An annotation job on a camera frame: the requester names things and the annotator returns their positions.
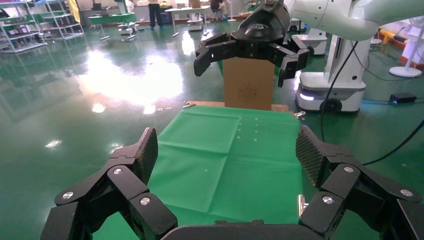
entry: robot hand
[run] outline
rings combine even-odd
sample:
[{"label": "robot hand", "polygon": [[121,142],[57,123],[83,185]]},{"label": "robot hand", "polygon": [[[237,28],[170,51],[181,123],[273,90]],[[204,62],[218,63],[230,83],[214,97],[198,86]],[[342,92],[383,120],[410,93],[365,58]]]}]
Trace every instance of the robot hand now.
[{"label": "robot hand", "polygon": [[306,66],[309,50],[297,37],[283,43],[290,16],[282,3],[261,4],[231,34],[221,33],[201,41],[194,60],[194,73],[201,76],[213,62],[234,57],[268,60],[280,67],[278,86]]}]

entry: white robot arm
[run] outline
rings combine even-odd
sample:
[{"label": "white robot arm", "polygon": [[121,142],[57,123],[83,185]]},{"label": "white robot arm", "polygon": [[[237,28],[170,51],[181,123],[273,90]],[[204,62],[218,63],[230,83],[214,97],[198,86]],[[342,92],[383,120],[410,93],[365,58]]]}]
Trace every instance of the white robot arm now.
[{"label": "white robot arm", "polygon": [[379,26],[424,15],[424,0],[284,0],[290,17],[352,41],[364,41]]}]

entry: cardboard box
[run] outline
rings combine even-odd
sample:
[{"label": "cardboard box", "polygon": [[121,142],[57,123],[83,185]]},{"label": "cardboard box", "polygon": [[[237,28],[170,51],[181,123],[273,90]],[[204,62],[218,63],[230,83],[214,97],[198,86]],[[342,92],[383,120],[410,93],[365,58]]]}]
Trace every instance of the cardboard box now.
[{"label": "cardboard box", "polygon": [[233,57],[222,64],[225,107],[271,110],[275,69],[272,63]]},{"label": "cardboard box", "polygon": [[188,3],[190,4],[192,9],[199,9],[201,8],[200,0],[188,0]]}]

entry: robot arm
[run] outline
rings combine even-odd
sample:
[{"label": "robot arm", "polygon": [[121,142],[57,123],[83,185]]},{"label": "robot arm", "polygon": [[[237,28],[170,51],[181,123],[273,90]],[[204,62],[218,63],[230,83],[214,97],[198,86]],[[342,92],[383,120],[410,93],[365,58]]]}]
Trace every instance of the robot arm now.
[{"label": "robot arm", "polygon": [[372,38],[379,26],[418,17],[423,0],[284,0],[290,16],[351,41]]},{"label": "robot arm", "polygon": [[278,86],[306,67],[309,51],[292,37],[283,44],[291,18],[351,41],[372,38],[379,26],[424,13],[424,0],[265,0],[231,34],[201,41],[194,72],[233,57],[268,60],[280,67]]}]

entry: power adapter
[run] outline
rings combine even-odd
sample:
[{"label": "power adapter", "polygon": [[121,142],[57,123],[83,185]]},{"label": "power adapter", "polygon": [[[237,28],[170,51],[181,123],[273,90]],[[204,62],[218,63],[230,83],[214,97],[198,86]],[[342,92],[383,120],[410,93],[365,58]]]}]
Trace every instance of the power adapter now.
[{"label": "power adapter", "polygon": [[406,103],[413,103],[417,97],[415,95],[412,95],[409,92],[405,93],[395,93],[390,95],[389,101],[395,104],[406,104]]}]

